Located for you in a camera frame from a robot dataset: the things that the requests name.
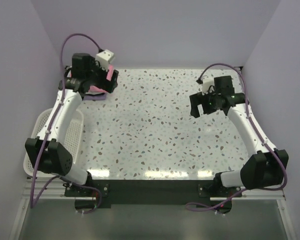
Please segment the pink t shirt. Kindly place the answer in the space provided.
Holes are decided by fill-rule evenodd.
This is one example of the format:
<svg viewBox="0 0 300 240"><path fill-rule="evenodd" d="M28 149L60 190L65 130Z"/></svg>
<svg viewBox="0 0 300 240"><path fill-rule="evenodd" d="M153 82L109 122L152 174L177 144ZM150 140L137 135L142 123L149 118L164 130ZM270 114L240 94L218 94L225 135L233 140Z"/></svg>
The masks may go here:
<svg viewBox="0 0 300 240"><path fill-rule="evenodd" d="M117 70L106 71L98 65L69 67L64 73L65 87L81 95L110 94L118 86L118 74Z"/></svg>

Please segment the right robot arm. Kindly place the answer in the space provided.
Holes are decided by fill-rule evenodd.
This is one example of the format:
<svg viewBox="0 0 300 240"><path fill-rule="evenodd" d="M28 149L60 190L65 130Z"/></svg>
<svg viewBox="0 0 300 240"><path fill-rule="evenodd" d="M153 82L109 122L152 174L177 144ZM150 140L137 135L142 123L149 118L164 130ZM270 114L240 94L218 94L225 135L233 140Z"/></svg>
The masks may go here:
<svg viewBox="0 0 300 240"><path fill-rule="evenodd" d="M287 183L287 151L279 150L266 136L246 95L235 91L231 76L216 77L202 83L202 90L190 95L189 100L190 114L194 118L200 117L199 106L202 106L205 115L223 111L236 127L248 153L248 160L240 170L217 173L215 185L272 190L274 186Z"/></svg>

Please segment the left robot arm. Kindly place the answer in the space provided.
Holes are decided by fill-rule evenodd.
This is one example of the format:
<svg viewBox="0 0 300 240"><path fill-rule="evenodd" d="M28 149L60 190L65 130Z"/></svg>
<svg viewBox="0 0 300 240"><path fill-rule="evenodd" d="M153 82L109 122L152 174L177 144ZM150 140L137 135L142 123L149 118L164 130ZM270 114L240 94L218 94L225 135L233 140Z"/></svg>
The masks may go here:
<svg viewBox="0 0 300 240"><path fill-rule="evenodd" d="M68 127L74 113L92 86L107 93L117 87L119 72L113 68L115 55L106 49L91 56L75 53L58 86L57 98L40 132L25 142L26 153L37 172L64 177L67 181L85 185L90 178L87 170L77 166L65 147Z"/></svg>

